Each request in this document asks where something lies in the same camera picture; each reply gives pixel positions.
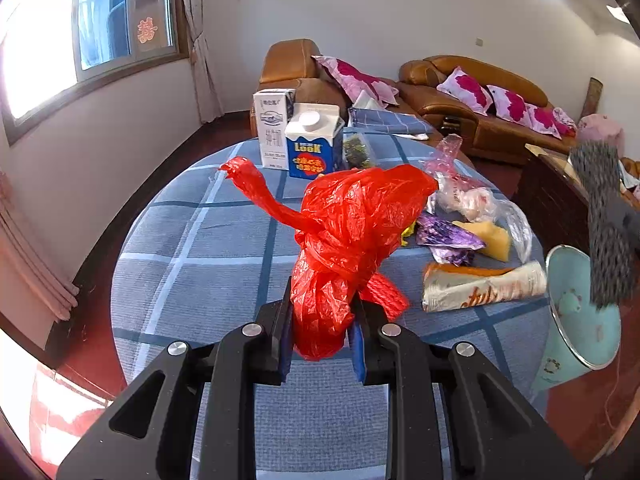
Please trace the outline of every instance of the brush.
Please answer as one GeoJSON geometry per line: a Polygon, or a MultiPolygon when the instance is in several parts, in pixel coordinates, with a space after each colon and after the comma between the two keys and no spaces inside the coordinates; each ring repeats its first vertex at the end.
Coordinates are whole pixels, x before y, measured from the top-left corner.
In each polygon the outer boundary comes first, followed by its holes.
{"type": "Polygon", "coordinates": [[[620,196],[618,152],[596,140],[571,150],[570,161],[589,199],[591,303],[620,305],[636,287],[634,248],[640,246],[640,212],[620,196]]]}

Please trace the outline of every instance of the pink floral pillow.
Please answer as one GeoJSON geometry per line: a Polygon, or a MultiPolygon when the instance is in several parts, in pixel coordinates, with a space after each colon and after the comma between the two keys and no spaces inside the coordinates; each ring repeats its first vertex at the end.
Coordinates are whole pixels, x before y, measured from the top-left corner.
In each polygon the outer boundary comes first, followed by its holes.
{"type": "Polygon", "coordinates": [[[457,67],[444,83],[436,86],[436,90],[455,97],[481,115],[486,115],[486,111],[493,103],[489,92],[460,67],[457,67]]]}
{"type": "Polygon", "coordinates": [[[554,124],[558,133],[563,137],[575,137],[575,133],[578,131],[574,120],[562,108],[554,108],[554,124]]]}
{"type": "Polygon", "coordinates": [[[556,139],[562,140],[554,123],[554,114],[549,108],[540,108],[527,103],[527,112],[529,113],[529,121],[531,121],[531,129],[533,131],[539,134],[552,135],[556,139]]]}
{"type": "Polygon", "coordinates": [[[396,101],[398,89],[388,85],[382,79],[363,74],[356,67],[337,57],[313,56],[313,58],[336,80],[352,103],[356,102],[364,90],[383,108],[386,104],[398,106],[396,101]]]}
{"type": "Polygon", "coordinates": [[[527,106],[522,97],[516,92],[505,90],[499,86],[487,85],[486,87],[494,96],[495,114],[498,117],[510,123],[522,124],[527,128],[531,127],[527,106]]]}

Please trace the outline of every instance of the red plastic bag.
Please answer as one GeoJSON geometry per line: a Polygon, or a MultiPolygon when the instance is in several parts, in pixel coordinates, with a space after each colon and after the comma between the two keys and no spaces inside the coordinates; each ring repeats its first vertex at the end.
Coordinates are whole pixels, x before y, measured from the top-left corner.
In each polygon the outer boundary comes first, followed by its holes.
{"type": "Polygon", "coordinates": [[[407,164],[330,173],[309,183],[297,212],[277,202],[244,157],[236,156],[220,170],[255,205],[296,230],[302,250],[291,273],[291,301],[294,343],[302,357],[318,360],[342,348],[356,290],[382,305],[389,319],[408,307],[376,270],[437,189],[429,175],[407,164]]]}

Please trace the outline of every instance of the leather sofa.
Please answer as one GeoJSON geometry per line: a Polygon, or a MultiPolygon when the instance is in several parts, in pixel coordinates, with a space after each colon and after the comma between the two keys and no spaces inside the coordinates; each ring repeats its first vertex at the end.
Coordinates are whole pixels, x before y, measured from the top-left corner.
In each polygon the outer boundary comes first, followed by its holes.
{"type": "Polygon", "coordinates": [[[620,159],[622,165],[625,167],[626,172],[635,177],[640,178],[640,162],[633,160],[632,158],[628,158],[628,156],[624,156],[620,159]]]}
{"type": "MultiPolygon", "coordinates": [[[[287,40],[271,45],[264,58],[257,90],[295,88],[296,101],[338,105],[340,115],[346,121],[351,100],[324,70],[320,70],[311,56],[320,56],[318,46],[311,40],[287,40]]],[[[384,81],[391,86],[397,85],[391,79],[384,81]]],[[[398,106],[390,106],[388,110],[401,114],[417,115],[415,110],[401,98],[397,97],[396,100],[398,106]]],[[[250,120],[252,136],[257,137],[253,104],[250,120]]]]}
{"type": "Polygon", "coordinates": [[[462,56],[434,56],[409,61],[401,66],[400,82],[396,87],[404,101],[428,123],[440,128],[444,118],[453,118],[460,124],[463,137],[462,150],[469,156],[479,156],[500,162],[523,166],[528,159],[525,144],[534,144],[555,152],[569,153],[575,139],[539,134],[533,130],[499,119],[474,113],[462,102],[436,90],[436,86],[461,66],[478,80],[506,88],[521,95],[527,103],[553,108],[546,94],[531,81],[475,59],[462,56]]]}

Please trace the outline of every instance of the white curtain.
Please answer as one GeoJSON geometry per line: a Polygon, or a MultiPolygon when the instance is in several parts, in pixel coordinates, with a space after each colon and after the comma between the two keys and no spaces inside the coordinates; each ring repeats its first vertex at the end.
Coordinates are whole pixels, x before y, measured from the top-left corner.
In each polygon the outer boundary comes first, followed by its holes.
{"type": "Polygon", "coordinates": [[[204,34],[202,0],[184,0],[184,10],[193,43],[191,63],[200,121],[203,124],[210,123],[222,115],[222,106],[213,85],[213,75],[209,65],[209,47],[204,34]]]}
{"type": "Polygon", "coordinates": [[[23,282],[53,313],[57,320],[67,320],[78,306],[78,288],[57,271],[34,244],[26,220],[11,202],[11,185],[0,170],[0,258],[5,258],[23,282]]]}

